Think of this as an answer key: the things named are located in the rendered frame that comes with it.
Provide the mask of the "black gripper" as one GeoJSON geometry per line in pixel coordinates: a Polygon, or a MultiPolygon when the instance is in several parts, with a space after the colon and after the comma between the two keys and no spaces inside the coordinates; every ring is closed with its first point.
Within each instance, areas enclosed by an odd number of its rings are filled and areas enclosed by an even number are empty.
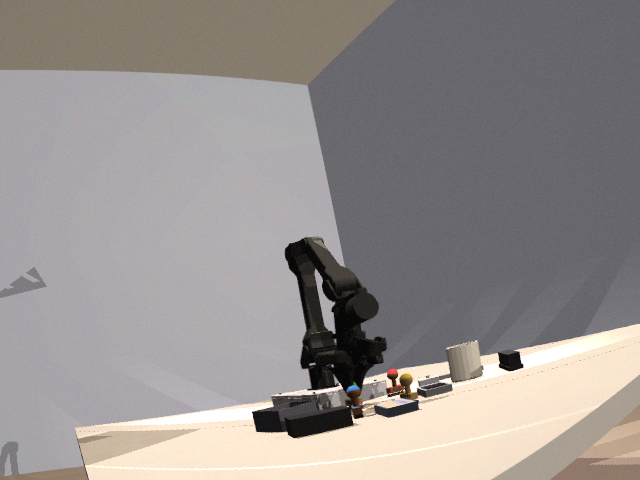
{"type": "Polygon", "coordinates": [[[337,378],[342,388],[346,390],[350,386],[353,386],[353,381],[357,384],[357,387],[362,389],[366,373],[373,367],[374,364],[384,363],[383,355],[378,356],[364,356],[363,354],[354,351],[353,354],[346,353],[346,346],[348,337],[352,332],[352,335],[361,337],[364,331],[361,331],[360,326],[346,326],[337,328],[336,334],[332,334],[332,339],[337,340],[337,351],[319,352],[315,356],[315,366],[326,366],[333,364],[331,372],[337,378]]]}

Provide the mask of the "yellow rubber stamp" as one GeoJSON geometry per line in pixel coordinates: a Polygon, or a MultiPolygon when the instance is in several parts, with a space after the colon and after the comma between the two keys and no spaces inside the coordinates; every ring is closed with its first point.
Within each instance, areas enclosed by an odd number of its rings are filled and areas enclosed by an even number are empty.
{"type": "Polygon", "coordinates": [[[415,400],[419,397],[418,392],[411,392],[410,385],[413,382],[413,377],[411,374],[406,373],[401,375],[399,378],[399,382],[400,382],[400,385],[405,388],[405,393],[399,394],[400,398],[415,400]]]}

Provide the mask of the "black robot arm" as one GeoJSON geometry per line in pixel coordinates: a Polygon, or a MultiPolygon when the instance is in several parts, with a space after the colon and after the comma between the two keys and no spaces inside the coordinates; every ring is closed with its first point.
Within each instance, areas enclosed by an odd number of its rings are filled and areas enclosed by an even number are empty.
{"type": "MultiPolygon", "coordinates": [[[[315,356],[319,352],[337,351],[332,331],[329,331],[323,321],[320,299],[315,279],[315,269],[323,279],[324,295],[335,302],[335,329],[346,326],[360,326],[379,311],[376,298],[367,293],[357,276],[348,268],[340,266],[330,251],[324,245],[322,237],[305,237],[300,241],[290,243],[285,248],[285,259],[289,269],[297,277],[299,293],[302,303],[306,332],[302,339],[301,367],[308,369],[311,389],[324,390],[340,386],[334,382],[332,365],[315,366],[315,356]]],[[[350,333],[346,353],[353,354],[353,349],[364,356],[381,357],[386,350],[386,338],[376,336],[373,340],[366,338],[366,333],[356,337],[350,333]]]]}

